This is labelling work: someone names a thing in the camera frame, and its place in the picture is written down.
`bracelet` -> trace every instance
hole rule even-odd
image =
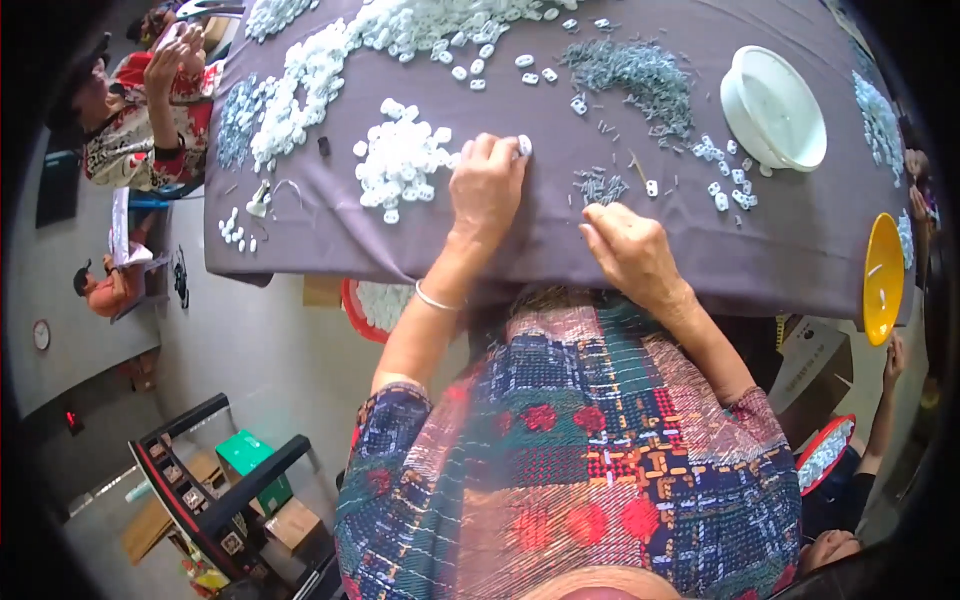
[[[421,281],[423,281],[423,279],[417,279],[417,282],[414,283],[414,290],[417,291],[417,296],[419,296],[420,299],[423,300],[425,303],[429,304],[430,306],[433,306],[434,308],[440,308],[441,310],[452,310],[454,312],[460,310],[459,308],[456,308],[454,306],[447,306],[446,304],[440,304],[436,300],[433,300],[432,298],[424,294],[423,290],[420,289]]]

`red bowl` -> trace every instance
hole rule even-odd
[[[820,442],[822,442],[830,434],[831,431],[833,431],[834,429],[836,429],[837,427],[839,427],[845,421],[848,421],[848,420],[853,421],[853,428],[851,428],[850,430],[850,435],[847,436],[847,445],[850,445],[850,438],[853,437],[853,431],[856,430],[856,415],[846,415],[845,417],[837,417],[836,419],[828,423],[826,427],[821,429],[820,433],[817,434],[817,437],[811,440],[810,444],[806,446],[806,450],[804,450],[804,453],[801,454],[800,458],[797,460],[797,471],[799,471],[800,467],[804,465],[804,463],[806,462],[806,459],[810,458],[810,456],[813,454],[813,451],[817,449],[818,445],[820,445]],[[813,490],[820,485],[820,482],[827,479],[827,475],[830,475],[830,472],[833,470],[833,468],[837,466],[837,463],[840,462],[840,459],[843,457],[844,452],[846,452],[846,450],[847,449],[844,448],[837,455],[836,460],[834,460],[829,467],[824,469],[823,474],[820,475],[820,477],[816,481],[811,483],[805,489],[801,490],[800,495],[805,496],[808,493],[813,492]]]
[[[356,279],[345,278],[343,280],[340,284],[340,297],[344,303],[344,310],[347,311],[347,318],[350,319],[350,324],[353,325],[357,333],[371,342],[386,344],[390,333],[367,323],[367,316],[364,315],[363,306],[360,304],[360,299],[357,298]]]

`elderly woman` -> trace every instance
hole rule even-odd
[[[619,292],[550,288],[468,315],[471,364],[428,397],[519,205],[516,150],[488,134],[464,147],[453,227],[360,409],[335,527],[348,596],[767,597],[799,557],[793,457],[656,221],[585,208]]]
[[[84,130],[84,173],[94,183],[150,190],[200,176],[223,70],[221,60],[204,66],[203,28],[125,57],[111,78],[108,41],[74,63],[47,126]]]

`plaid shirt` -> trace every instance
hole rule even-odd
[[[436,406],[397,383],[361,407],[335,526],[350,598],[517,598],[595,565],[684,596],[793,579],[797,473],[759,388],[722,409],[615,294],[554,289],[500,331]]]

